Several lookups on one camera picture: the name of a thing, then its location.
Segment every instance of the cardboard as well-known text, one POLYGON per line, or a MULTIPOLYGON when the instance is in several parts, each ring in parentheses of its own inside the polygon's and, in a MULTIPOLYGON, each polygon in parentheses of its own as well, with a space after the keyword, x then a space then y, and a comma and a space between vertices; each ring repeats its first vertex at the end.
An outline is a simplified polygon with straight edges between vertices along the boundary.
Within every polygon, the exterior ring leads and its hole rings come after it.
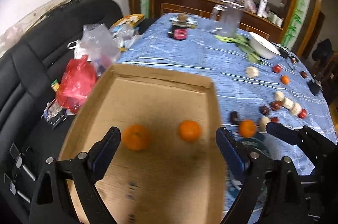
MULTIPOLYGON (((118 224, 218 224, 224 166, 215 143, 220 114, 214 85, 203 76, 134 65, 111 66, 73 122, 59 160, 74 158, 108 129, 142 124, 151 133, 147 150, 120 144, 96 188, 118 224), (201 139, 187 143, 177 128, 192 119, 201 139)), ((79 220, 88 223, 73 182, 70 193, 79 220)))

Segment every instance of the black leather couch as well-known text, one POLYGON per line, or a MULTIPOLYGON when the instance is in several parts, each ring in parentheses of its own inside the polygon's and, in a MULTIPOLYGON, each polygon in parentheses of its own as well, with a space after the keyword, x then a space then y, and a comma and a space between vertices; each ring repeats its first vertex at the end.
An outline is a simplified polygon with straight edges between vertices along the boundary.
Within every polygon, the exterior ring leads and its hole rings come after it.
MULTIPOLYGON (((74 116, 52 130, 41 115, 55 98, 51 83, 60 82, 73 58, 67 44, 81 39, 84 24, 104 23, 109 28, 122 17, 112 0, 74 0, 50 12, 0 59, 0 194, 22 223, 28 223, 29 204, 3 182, 4 172, 11 175, 14 167, 11 144, 21 151, 30 147, 24 162, 37 176, 46 158, 58 157, 74 116)), ((152 22, 144 20, 140 32, 152 22)), ((22 170, 18 170, 16 187, 32 197, 34 182, 22 170)))

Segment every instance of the red plastic bag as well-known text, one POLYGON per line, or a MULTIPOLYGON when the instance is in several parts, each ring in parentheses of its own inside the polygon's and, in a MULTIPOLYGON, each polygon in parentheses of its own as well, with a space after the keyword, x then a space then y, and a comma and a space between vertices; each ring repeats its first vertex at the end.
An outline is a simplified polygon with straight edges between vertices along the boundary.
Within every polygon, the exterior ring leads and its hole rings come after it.
POLYGON ((56 91, 58 103, 72 113, 77 113, 86 102, 97 81, 95 70, 87 59, 88 55, 84 55, 81 59, 69 61, 56 91))

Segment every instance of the orange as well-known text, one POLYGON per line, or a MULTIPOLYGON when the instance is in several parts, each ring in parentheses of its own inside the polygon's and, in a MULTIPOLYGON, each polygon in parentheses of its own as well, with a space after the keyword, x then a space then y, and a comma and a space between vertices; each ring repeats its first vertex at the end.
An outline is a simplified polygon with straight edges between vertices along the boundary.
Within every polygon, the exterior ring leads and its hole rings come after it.
POLYGON ((287 75, 283 75, 281 77, 281 82, 285 85, 289 84, 290 83, 290 78, 287 76, 287 75))
POLYGON ((194 142, 200 138, 202 129, 200 124, 193 120, 184 120, 179 126, 180 137, 187 142, 194 142))
POLYGON ((149 132, 142 125, 131 125, 122 132, 122 143, 132 151, 145 150, 149 142, 149 132))
POLYGON ((239 124, 238 131, 244 138, 252 137, 256 134, 256 126, 252 120, 244 120, 239 124))

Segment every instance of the striped tablecloth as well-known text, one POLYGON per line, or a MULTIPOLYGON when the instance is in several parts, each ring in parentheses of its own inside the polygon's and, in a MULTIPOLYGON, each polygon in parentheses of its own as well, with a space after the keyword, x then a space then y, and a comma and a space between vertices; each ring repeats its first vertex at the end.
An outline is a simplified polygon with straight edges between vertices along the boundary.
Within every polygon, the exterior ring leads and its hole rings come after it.
MULTIPOLYGON (((171 27, 170 18, 175 15, 177 14, 165 14, 158 19, 142 38, 122 55, 119 63, 171 69, 212 78, 216 86, 222 124, 234 135, 237 126, 229 122, 231 111, 237 111, 241 119, 257 121, 262 116, 259 107, 273 101, 275 91, 282 91, 286 97, 305 108, 308 116, 306 119, 300 119, 293 117, 286 109, 281 109, 273 113, 280 123, 293 129, 308 125, 337 143, 327 103, 322 94, 317 96, 311 94, 306 84, 310 79, 310 73, 302 63, 297 63, 294 71, 280 56, 263 60, 262 65, 249 63, 245 54, 235 44, 221 42, 207 31, 211 26, 211 20, 195 15, 191 17, 198 21, 197 28, 188 30, 186 40, 175 41, 167 37, 171 27), (272 72, 272 67, 276 64, 283 68, 280 74, 272 72), (248 66, 257 67, 259 76, 254 79, 247 78, 244 71, 248 66), (301 71, 306 71, 309 78, 303 79, 300 76, 301 71), (291 82, 283 85, 279 80, 281 75, 289 76, 291 82)), ((248 36, 246 31, 238 31, 248 36)), ((314 166, 297 146, 291 146, 268 134, 264 136, 264 144, 269 148, 273 159, 280 160, 282 156, 287 155, 292 158, 300 175, 311 173, 314 166)), ((229 180, 227 187, 228 190, 231 189, 229 180)), ((234 198, 227 191, 224 197, 224 213, 226 213, 234 198)), ((254 223, 259 214, 258 209, 251 216, 249 223, 254 223)))

